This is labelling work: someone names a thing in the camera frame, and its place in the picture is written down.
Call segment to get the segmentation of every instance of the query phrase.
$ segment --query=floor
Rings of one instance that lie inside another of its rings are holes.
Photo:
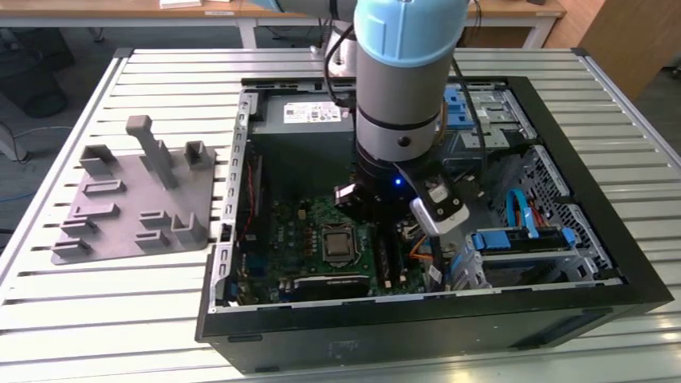
[[[76,58],[76,65],[56,74],[70,98],[70,106],[54,117],[31,119],[0,95],[0,121],[11,127],[15,134],[36,127],[72,126],[76,123],[118,47],[159,49],[241,47],[237,29],[232,27],[108,28],[102,43],[92,42],[92,36],[83,28],[64,28],[62,32]],[[307,47],[319,41],[320,31],[316,27],[271,30],[257,28],[256,36],[261,47]],[[672,79],[671,73],[663,71],[637,100],[636,106],[671,145],[681,152],[681,80]],[[3,200],[38,190],[67,136],[67,130],[46,130],[23,137],[20,144],[34,153],[34,159],[26,165],[11,162],[0,155],[0,229],[16,227],[31,198],[7,202]],[[8,236],[0,234],[0,250],[7,241]]]

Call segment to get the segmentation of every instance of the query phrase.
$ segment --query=cable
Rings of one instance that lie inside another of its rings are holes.
[[[440,110],[440,130],[437,131],[437,134],[436,134],[436,139],[433,140],[433,144],[437,145],[440,142],[443,142],[443,138],[445,138],[445,130],[447,130],[447,125],[449,124],[449,121],[448,121],[448,117],[449,117],[449,114],[448,114],[448,103],[447,103],[447,100],[443,101],[443,107],[441,107],[441,110]]]
[[[416,255],[416,251],[419,250],[419,247],[421,246],[421,244],[424,243],[424,241],[425,241],[425,239],[427,239],[427,238],[428,238],[428,237],[424,235],[424,236],[421,237],[421,239],[419,240],[419,242],[416,243],[415,248],[413,248],[413,249],[412,249],[412,251],[409,252],[409,257],[411,257],[411,258],[413,258],[413,257],[415,257],[415,255]]]
[[[471,111],[471,117],[473,118],[473,123],[476,124],[476,133],[477,133],[477,142],[480,143],[480,178],[483,178],[483,174],[488,170],[488,146],[485,144],[485,136],[483,133],[483,125],[480,124],[480,117],[477,116],[476,105],[473,104],[473,99],[471,98],[471,92],[468,91],[467,80],[464,79],[464,75],[461,73],[461,68],[459,68],[457,59],[452,54],[452,67],[455,69],[455,73],[459,77],[459,84],[461,84],[461,90],[464,92],[464,97],[467,99],[468,110]]]
[[[471,46],[477,36],[480,35],[480,30],[483,28],[483,7],[480,6],[479,0],[473,0],[473,2],[476,5],[476,21],[473,23],[471,33],[468,34],[468,38],[463,41],[463,46]]]
[[[35,191],[31,192],[30,194],[16,195],[15,197],[3,198],[3,199],[0,199],[0,203],[12,202],[12,201],[16,201],[18,199],[30,198],[34,194],[35,194]]]
[[[251,199],[251,212],[248,214],[248,221],[245,221],[244,231],[241,232],[239,242],[241,242],[245,238],[245,233],[248,232],[248,227],[251,226],[251,221],[253,220],[253,215],[256,214],[256,199],[253,198],[253,171],[251,168],[251,163],[248,163],[248,194]]]
[[[336,51],[341,47],[343,41],[348,38],[348,36],[351,36],[351,33],[353,30],[355,30],[355,24],[348,26],[348,29],[340,36],[339,41],[331,47],[329,54],[327,54],[327,57],[324,59],[324,82],[327,85],[327,92],[329,93],[331,100],[333,101],[336,106],[339,106],[340,108],[347,108],[348,105],[345,105],[345,102],[343,100],[339,100],[339,97],[336,96],[333,88],[331,87],[329,63],[331,63],[331,58],[333,57],[333,55],[336,54]]]
[[[18,134],[14,138],[20,138],[23,136],[27,136],[28,134],[31,133],[35,133],[35,132],[39,132],[42,130],[59,130],[59,129],[68,129],[68,130],[72,130],[74,127],[72,126],[44,126],[42,128],[34,128],[31,130],[27,130],[26,132],[22,132],[20,134]]]

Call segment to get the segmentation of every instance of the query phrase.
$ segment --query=metal chassis frame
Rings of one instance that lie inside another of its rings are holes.
[[[353,79],[344,78],[341,80],[352,81]],[[611,315],[573,329],[569,334],[543,345],[553,346],[612,320],[613,315],[641,314],[673,300],[528,79],[525,77],[468,77],[468,80],[503,81],[508,84],[525,115],[536,127],[539,136],[544,140],[545,148],[559,167],[563,179],[572,189],[573,202],[583,208],[591,226],[600,237],[600,242],[628,283],[619,286],[599,286],[597,292],[591,289],[513,291],[504,293],[504,296],[501,294],[451,295],[447,299],[384,302],[360,306],[305,307],[293,310],[210,314],[210,292],[207,289],[210,288],[208,281],[213,263],[211,255],[204,277],[203,301],[199,308],[198,340],[200,342],[216,342],[217,340],[225,342],[225,338],[261,337],[259,334],[263,333],[288,332],[292,330],[292,323],[296,323],[296,330],[321,330],[335,327],[429,321],[439,318],[520,314],[531,310],[537,311],[539,307],[540,311],[579,307],[585,310],[584,312],[609,308]],[[299,78],[245,80],[244,83],[253,84],[253,82],[268,81],[279,81],[289,85],[300,81],[321,82],[320,79]],[[457,304],[452,304],[452,299],[456,299]]]

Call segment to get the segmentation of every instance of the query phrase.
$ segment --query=blue cable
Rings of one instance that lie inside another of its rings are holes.
[[[35,191],[32,191],[30,194],[16,195],[15,197],[3,198],[3,199],[0,199],[0,203],[3,203],[3,202],[16,201],[18,199],[28,198],[28,197],[31,197],[32,195],[35,195]]]
[[[527,227],[529,231],[531,238],[539,238],[540,233],[536,230],[535,225],[535,217],[532,216],[532,208],[528,204],[528,199],[525,198],[525,193],[519,189],[509,189],[507,192],[507,219],[509,220],[509,226],[513,227],[517,225],[515,221],[515,212],[513,212],[513,201],[519,201],[520,207],[520,225]]]

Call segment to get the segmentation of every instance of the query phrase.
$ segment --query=white table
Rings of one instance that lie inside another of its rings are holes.
[[[291,381],[679,381],[681,160],[619,90],[569,50],[463,49],[467,75],[528,76],[615,204],[676,302],[556,349],[369,365]],[[320,76],[305,49],[135,51],[116,58],[0,257],[0,381],[215,381],[240,377],[194,340],[208,250],[56,267],[47,250],[67,217],[84,145],[140,152],[132,114],[155,119],[170,148],[188,140],[229,158],[240,80]],[[228,165],[216,168],[223,195]],[[219,233],[211,227],[211,235]]]

